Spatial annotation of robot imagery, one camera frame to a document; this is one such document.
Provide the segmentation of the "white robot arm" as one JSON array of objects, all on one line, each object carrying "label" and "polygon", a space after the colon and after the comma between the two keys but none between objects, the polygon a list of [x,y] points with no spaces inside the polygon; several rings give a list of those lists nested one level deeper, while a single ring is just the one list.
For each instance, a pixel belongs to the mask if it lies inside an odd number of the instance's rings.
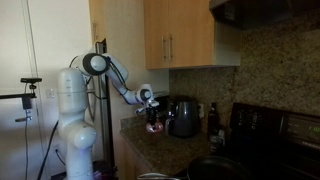
[{"label": "white robot arm", "polygon": [[154,100],[150,84],[137,90],[125,85],[128,71],[109,53],[88,53],[76,56],[68,68],[58,74],[59,121],[58,132],[67,144],[66,180],[94,180],[92,146],[97,138],[93,125],[85,121],[88,106],[86,80],[106,75],[113,87],[128,104],[142,104],[137,112],[154,110],[159,103]]}]

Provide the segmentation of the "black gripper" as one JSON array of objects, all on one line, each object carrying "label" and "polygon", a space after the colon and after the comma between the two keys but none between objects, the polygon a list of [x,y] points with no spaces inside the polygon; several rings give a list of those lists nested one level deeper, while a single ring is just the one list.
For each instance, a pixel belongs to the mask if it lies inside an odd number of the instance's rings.
[{"label": "black gripper", "polygon": [[149,107],[146,109],[147,114],[147,122],[150,124],[155,124],[157,121],[157,108],[156,107]]}]

